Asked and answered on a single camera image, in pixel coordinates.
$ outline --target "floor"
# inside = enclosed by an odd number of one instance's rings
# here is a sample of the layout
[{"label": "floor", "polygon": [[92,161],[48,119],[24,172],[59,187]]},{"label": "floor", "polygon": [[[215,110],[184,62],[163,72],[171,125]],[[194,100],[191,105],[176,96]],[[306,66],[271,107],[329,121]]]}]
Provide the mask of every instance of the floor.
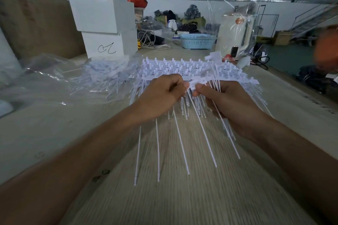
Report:
[{"label": "floor", "polygon": [[314,47],[304,45],[267,45],[270,57],[268,65],[290,75],[297,75],[299,68],[314,64]]}]

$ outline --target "laundry basket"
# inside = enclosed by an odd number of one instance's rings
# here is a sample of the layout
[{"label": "laundry basket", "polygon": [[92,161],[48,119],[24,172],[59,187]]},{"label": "laundry basket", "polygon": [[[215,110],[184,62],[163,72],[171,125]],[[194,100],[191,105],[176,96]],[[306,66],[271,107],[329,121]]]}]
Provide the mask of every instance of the laundry basket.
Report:
[{"label": "laundry basket", "polygon": [[187,49],[211,49],[215,36],[209,34],[180,34],[182,47]]}]

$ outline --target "red package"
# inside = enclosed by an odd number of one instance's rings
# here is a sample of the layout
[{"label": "red package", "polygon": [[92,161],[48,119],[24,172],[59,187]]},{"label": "red package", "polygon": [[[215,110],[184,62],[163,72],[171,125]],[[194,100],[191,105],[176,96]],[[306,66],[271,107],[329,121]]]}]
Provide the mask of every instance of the red package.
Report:
[{"label": "red package", "polygon": [[134,7],[146,8],[148,5],[147,0],[127,0],[128,2],[134,3]]}]

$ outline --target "black cable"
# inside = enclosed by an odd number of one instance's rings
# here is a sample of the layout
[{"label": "black cable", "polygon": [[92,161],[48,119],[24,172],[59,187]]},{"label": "black cable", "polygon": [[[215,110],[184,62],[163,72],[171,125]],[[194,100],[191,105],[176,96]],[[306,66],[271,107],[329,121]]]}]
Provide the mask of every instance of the black cable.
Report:
[{"label": "black cable", "polygon": [[268,63],[268,61],[270,61],[270,57],[268,56],[264,56],[264,57],[258,57],[258,58],[252,58],[251,59],[251,64],[255,65],[255,66],[259,66],[262,69],[268,70],[268,66],[266,66],[266,64]]}]

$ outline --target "table surface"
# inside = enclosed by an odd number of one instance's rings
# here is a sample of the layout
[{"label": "table surface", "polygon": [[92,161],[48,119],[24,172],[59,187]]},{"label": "table surface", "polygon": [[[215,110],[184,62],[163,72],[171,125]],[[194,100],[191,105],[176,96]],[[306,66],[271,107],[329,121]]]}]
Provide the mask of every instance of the table surface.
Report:
[{"label": "table surface", "polygon": [[[153,59],[197,60],[208,50],[142,49]],[[272,115],[338,158],[338,115],[304,92],[257,66],[245,69],[258,79]],[[128,101],[102,105],[34,104],[0,119],[0,183],[51,156],[124,108]],[[111,153],[73,202],[61,224],[321,224],[283,171],[257,146],[237,136],[239,160],[221,122],[202,119],[214,166],[197,116],[185,119],[175,107],[186,152],[187,174],[175,121],[158,118],[161,178],[157,182],[155,121],[142,125],[139,177],[134,186],[139,131]],[[102,171],[108,169],[108,175]]]}]

